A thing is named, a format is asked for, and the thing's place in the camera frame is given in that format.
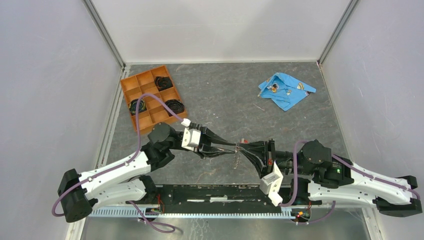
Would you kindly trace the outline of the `metal key holder plate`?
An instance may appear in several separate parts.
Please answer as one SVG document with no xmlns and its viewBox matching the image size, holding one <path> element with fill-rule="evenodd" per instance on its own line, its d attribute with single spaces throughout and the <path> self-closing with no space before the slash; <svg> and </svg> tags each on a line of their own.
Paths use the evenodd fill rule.
<svg viewBox="0 0 424 240">
<path fill-rule="evenodd" d="M 238 145 L 234 147 L 234 159 L 232 163 L 232 168 L 235 170 L 238 168 L 240 162 L 240 148 Z"/>
</svg>

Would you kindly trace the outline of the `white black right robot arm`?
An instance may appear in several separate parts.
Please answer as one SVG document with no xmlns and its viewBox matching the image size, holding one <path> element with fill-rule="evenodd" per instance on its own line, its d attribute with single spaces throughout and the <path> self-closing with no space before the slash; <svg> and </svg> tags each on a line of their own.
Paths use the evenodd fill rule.
<svg viewBox="0 0 424 240">
<path fill-rule="evenodd" d="M 236 147 L 253 164 L 260 190 L 276 207 L 347 203 L 374 206 L 380 214 L 398 218 L 423 212 L 414 176 L 367 170 L 318 140 L 300 140 L 291 152 L 276 150 L 273 140 Z"/>
</svg>

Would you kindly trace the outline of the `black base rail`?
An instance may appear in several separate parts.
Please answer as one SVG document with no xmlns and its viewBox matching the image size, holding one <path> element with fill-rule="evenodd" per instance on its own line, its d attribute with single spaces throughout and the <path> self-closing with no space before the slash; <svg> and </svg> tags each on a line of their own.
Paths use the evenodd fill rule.
<svg viewBox="0 0 424 240">
<path fill-rule="evenodd" d="M 166 214 L 276 214 L 257 184 L 164 184 L 148 188 L 137 205 L 160 206 Z"/>
</svg>

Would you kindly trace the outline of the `black green coiled item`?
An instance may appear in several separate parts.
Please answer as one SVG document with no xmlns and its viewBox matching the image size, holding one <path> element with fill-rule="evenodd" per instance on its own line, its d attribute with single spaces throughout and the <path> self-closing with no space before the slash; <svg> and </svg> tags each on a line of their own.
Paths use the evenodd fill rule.
<svg viewBox="0 0 424 240">
<path fill-rule="evenodd" d="M 137 106 L 138 99 L 132 100 L 128 105 L 128 110 L 132 116 L 136 114 L 136 111 L 138 113 L 145 112 L 147 110 L 146 104 L 143 100 L 140 100 L 140 103 Z"/>
</svg>

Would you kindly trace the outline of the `black coiled item right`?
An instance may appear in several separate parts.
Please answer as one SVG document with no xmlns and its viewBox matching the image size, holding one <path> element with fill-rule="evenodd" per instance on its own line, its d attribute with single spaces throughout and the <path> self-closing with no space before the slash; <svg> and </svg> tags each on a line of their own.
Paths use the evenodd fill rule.
<svg viewBox="0 0 424 240">
<path fill-rule="evenodd" d="M 178 99 L 169 99 L 165 102 L 166 106 L 172 110 L 176 115 L 181 114 L 185 111 L 185 106 Z"/>
</svg>

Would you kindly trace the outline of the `orange compartment tray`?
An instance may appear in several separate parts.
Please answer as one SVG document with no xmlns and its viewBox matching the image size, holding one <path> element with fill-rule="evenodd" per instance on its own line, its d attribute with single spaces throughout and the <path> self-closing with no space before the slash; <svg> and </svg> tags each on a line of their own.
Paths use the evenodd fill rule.
<svg viewBox="0 0 424 240">
<path fill-rule="evenodd" d="M 163 91 L 158 91 L 158 88 L 155 85 L 155 78 L 160 76 L 170 77 L 173 83 L 173 87 Z M 169 113 L 159 101 L 151 96 L 145 96 L 142 98 L 146 105 L 146 111 L 139 113 L 138 116 L 131 115 L 129 111 L 129 103 L 134 99 L 139 99 L 142 94 L 146 93 L 156 96 L 164 103 L 171 99 L 177 99 L 183 103 L 182 98 L 176 88 L 176 84 L 165 65 L 161 65 L 146 70 L 142 73 L 127 77 L 120 81 L 120 86 L 133 128 L 136 130 L 137 125 L 139 125 L 140 134 L 149 133 L 153 129 L 154 125 L 160 122 L 171 124 L 178 121 L 178 119 Z M 177 116 L 181 119 L 187 118 L 187 108 L 185 107 L 185 111 L 177 114 Z"/>
</svg>

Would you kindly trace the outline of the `blue patterned cloth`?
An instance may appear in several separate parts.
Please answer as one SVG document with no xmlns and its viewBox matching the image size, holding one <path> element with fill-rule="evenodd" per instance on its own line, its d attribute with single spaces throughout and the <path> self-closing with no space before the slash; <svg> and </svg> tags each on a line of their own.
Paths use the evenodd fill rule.
<svg viewBox="0 0 424 240">
<path fill-rule="evenodd" d="M 280 109 L 288 111 L 316 89 L 297 78 L 276 72 L 258 85 L 258 97 L 271 99 Z"/>
</svg>

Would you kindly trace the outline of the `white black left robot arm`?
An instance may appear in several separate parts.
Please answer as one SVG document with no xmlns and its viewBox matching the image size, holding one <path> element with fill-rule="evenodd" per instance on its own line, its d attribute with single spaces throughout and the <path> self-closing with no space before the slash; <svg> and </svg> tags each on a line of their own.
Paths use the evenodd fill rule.
<svg viewBox="0 0 424 240">
<path fill-rule="evenodd" d="M 58 199 L 52 207 L 52 215 L 73 223 L 106 205 L 139 200 L 153 203 L 157 190 L 134 178 L 166 166 L 175 158 L 173 150 L 192 152 L 201 159 L 234 153 L 222 146 L 234 146 L 235 143 L 196 123 L 178 131 L 160 122 L 147 137 L 146 144 L 111 164 L 81 173 L 74 168 L 66 171 L 57 190 Z"/>
</svg>

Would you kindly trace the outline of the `black coiled item top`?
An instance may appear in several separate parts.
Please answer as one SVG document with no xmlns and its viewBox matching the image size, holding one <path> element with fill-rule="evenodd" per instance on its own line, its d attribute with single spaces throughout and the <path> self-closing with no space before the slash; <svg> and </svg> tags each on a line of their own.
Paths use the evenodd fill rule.
<svg viewBox="0 0 424 240">
<path fill-rule="evenodd" d="M 169 76 L 157 76 L 154 83 L 159 92 L 173 87 L 173 82 Z"/>
</svg>

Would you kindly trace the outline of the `silver toothed front rail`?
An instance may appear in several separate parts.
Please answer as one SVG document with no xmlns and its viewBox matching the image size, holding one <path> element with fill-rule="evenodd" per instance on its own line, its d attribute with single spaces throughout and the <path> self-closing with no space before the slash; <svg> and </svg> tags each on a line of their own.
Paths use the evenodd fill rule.
<svg viewBox="0 0 424 240">
<path fill-rule="evenodd" d="M 138 207 L 148 219 L 288 219 L 294 220 L 298 213 L 291 208 L 281 208 L 276 213 L 159 213 L 152 207 Z M 94 210 L 91 218 L 141 218 L 134 206 L 105 206 Z"/>
</svg>

